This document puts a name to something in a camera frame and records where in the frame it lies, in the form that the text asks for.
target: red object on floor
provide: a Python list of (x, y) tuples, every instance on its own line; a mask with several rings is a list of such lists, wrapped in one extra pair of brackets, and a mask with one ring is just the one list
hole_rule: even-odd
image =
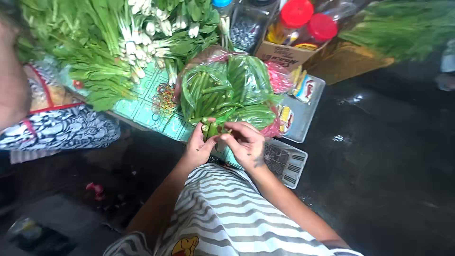
[(103, 185), (90, 182), (86, 186), (86, 190), (88, 190), (88, 189), (93, 189), (95, 191), (95, 201), (102, 201), (106, 198), (104, 195)]

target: red bottle cap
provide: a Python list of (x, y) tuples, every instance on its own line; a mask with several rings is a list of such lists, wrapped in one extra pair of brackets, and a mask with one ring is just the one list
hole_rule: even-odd
[(290, 29), (305, 25), (313, 15), (313, 5), (308, 0), (289, 0), (280, 12), (281, 23)]
[(330, 40), (338, 33), (335, 21), (329, 16), (320, 13), (311, 17), (307, 24), (307, 30), (318, 41)]

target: plastic bottle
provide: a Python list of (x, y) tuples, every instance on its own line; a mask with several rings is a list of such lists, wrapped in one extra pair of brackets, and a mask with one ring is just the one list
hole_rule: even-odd
[(220, 13), (220, 16), (231, 16), (234, 8), (233, 0), (212, 0), (212, 5)]
[(299, 31), (298, 39), (291, 46), (314, 51), (335, 37), (337, 33), (338, 27), (332, 17), (317, 13)]
[(239, 0), (232, 15), (234, 47), (252, 53), (278, 8), (278, 0)]
[(313, 5), (308, 0), (289, 0), (281, 9), (275, 22), (269, 26), (266, 40), (283, 44), (309, 21), (313, 13)]

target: cardboard box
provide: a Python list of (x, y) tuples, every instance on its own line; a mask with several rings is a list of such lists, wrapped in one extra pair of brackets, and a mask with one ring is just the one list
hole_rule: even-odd
[(315, 51), (303, 50), (292, 46), (277, 45), (262, 39), (256, 48), (256, 57), (262, 61), (274, 61), (290, 72), (302, 65), (311, 56), (323, 49), (327, 42)]

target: green plastic bag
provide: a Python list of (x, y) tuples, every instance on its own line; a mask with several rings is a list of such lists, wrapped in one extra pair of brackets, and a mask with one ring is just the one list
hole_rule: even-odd
[(271, 100), (273, 89), (264, 62), (254, 56), (234, 55), (229, 57), (227, 66), (235, 102), (248, 106)]

